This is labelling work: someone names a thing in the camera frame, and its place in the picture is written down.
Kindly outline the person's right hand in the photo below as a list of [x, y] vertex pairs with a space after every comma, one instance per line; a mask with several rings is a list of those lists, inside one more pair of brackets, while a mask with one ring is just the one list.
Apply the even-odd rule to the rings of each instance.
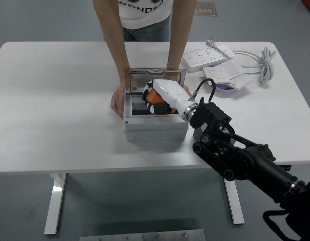
[[119, 87], [114, 91], [110, 107], [111, 109], [123, 119], [123, 113], [124, 113], [124, 98], [125, 98], [125, 81], [121, 81], [119, 84]]

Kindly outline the person's left hand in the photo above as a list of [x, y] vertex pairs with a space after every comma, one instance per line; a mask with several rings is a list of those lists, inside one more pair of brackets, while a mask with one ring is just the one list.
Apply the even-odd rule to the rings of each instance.
[[[180, 84], [180, 79], [178, 75], [168, 74], [168, 75], [165, 75], [165, 79], [173, 80], [173, 81], [176, 81], [178, 84]], [[190, 95], [189, 88], [186, 85], [180, 84], [180, 86], [182, 86], [183, 89], [187, 92], [187, 94]]]

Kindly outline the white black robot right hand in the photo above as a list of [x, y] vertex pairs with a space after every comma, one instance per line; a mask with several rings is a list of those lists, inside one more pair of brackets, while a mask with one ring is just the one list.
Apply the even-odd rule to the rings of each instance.
[[191, 119], [198, 106], [176, 81], [166, 79], [148, 82], [144, 87], [142, 100], [152, 114], [178, 113], [186, 122]]

